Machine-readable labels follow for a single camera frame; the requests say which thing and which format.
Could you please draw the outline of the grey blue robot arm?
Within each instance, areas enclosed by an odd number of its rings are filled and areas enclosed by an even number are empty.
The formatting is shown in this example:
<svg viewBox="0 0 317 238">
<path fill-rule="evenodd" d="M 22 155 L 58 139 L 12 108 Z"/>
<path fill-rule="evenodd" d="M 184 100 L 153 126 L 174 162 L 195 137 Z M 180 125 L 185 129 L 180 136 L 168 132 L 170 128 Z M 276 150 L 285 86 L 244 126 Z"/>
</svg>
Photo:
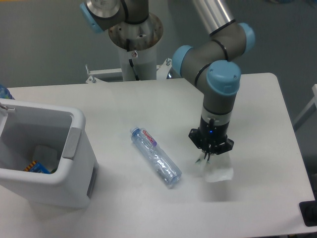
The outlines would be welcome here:
<svg viewBox="0 0 317 238">
<path fill-rule="evenodd" d="M 210 40 L 197 48 L 178 48 L 172 68 L 204 96 L 200 125 L 189 138 L 206 155 L 219 155 L 234 145 L 227 137 L 241 77 L 234 59 L 254 46 L 255 34 L 248 24 L 236 22 L 223 0 L 195 0 L 193 5 Z M 85 0 L 80 9 L 93 31 L 108 31 L 119 50 L 123 80 L 156 78 L 155 46 L 163 27 L 149 12 L 148 1 Z"/>
</svg>

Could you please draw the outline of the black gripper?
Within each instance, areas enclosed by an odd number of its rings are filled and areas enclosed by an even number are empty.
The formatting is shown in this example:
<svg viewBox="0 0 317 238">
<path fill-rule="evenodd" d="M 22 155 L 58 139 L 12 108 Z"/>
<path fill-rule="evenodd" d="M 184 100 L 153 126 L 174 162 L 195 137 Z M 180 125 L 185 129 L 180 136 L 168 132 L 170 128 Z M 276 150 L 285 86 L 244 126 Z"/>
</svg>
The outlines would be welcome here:
<svg viewBox="0 0 317 238">
<path fill-rule="evenodd" d="M 191 129 L 188 137 L 194 145 L 203 152 L 213 151 L 213 154 L 220 155 L 231 151 L 234 141 L 227 138 L 228 123 L 223 125 L 214 125 L 206 122 L 202 117 L 199 129 Z"/>
</svg>

